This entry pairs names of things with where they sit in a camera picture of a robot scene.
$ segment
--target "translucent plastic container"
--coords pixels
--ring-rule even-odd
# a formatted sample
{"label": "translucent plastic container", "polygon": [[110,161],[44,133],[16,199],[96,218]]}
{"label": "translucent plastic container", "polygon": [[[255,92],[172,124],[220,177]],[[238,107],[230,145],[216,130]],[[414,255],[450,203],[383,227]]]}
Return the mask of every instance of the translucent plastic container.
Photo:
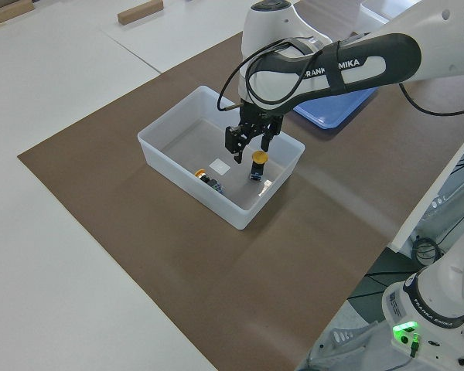
{"label": "translucent plastic container", "polygon": [[365,0],[357,16],[355,33],[373,32],[420,0]]}
{"label": "translucent plastic container", "polygon": [[[237,126],[239,110],[219,112],[218,94],[198,87],[138,134],[147,163],[239,230],[256,216],[292,174],[304,144],[281,133],[268,151],[260,182],[249,179],[251,156],[261,136],[244,149],[242,164],[224,147],[225,128]],[[227,99],[222,105],[231,105]],[[203,168],[223,195],[194,174]]]}

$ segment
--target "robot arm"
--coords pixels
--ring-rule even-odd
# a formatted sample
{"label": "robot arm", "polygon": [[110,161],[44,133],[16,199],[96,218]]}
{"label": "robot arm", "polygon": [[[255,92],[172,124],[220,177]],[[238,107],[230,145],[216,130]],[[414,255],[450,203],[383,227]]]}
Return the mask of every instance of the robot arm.
{"label": "robot arm", "polygon": [[464,75],[464,0],[421,0],[376,32],[335,43],[289,2],[265,0],[247,15],[242,53],[241,122],[226,131],[237,162],[256,135],[264,135],[267,151],[283,114],[303,101]]}

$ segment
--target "brown paper sheet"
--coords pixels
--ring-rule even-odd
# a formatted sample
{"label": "brown paper sheet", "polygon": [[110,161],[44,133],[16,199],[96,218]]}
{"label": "brown paper sheet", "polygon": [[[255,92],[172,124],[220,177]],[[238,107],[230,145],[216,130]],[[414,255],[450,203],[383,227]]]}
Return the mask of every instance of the brown paper sheet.
{"label": "brown paper sheet", "polygon": [[[297,8],[341,38],[358,3]],[[398,87],[380,88],[340,131],[290,113],[284,130],[305,153],[235,230],[149,168],[136,135],[199,85],[219,91],[240,44],[187,60],[19,158],[219,371],[290,370],[464,142],[464,116],[420,114]],[[464,77],[410,90],[427,107],[464,105]]]}

